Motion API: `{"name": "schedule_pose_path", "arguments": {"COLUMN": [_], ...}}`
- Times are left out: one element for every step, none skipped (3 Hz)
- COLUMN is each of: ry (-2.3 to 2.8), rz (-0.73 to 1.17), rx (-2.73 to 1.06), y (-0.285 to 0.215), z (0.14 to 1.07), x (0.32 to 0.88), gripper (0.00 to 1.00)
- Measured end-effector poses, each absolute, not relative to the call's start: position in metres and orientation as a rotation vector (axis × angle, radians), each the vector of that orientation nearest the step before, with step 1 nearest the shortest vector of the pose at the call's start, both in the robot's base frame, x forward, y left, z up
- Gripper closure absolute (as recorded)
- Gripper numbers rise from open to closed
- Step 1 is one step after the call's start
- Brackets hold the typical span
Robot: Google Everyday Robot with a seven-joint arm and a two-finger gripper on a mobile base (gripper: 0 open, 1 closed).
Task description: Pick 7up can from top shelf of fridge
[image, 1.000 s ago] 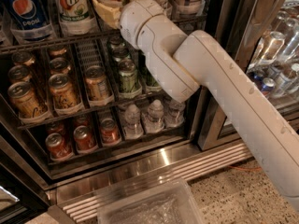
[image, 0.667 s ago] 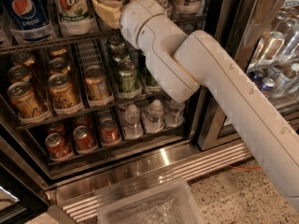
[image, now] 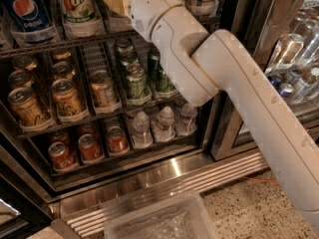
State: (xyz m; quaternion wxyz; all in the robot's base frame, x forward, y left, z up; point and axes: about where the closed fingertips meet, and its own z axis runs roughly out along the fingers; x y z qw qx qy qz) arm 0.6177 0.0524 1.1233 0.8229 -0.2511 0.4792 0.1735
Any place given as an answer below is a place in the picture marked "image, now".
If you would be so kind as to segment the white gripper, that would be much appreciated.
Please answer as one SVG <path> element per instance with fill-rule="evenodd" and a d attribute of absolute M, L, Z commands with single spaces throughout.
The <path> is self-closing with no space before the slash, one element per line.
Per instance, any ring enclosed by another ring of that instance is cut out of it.
<path fill-rule="evenodd" d="M 147 42 L 157 21 L 170 9 L 182 6 L 183 0 L 102 0 L 114 13 L 128 15 L 134 30 Z"/>

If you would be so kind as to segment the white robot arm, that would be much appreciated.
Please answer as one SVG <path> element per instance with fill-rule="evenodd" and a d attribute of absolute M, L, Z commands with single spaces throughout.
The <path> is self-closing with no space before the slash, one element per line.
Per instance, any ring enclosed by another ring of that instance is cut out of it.
<path fill-rule="evenodd" d="M 173 85 L 200 107 L 227 92 L 294 208 L 319 234 L 319 147 L 227 30 L 208 33 L 183 0 L 103 0 L 160 53 Z"/>

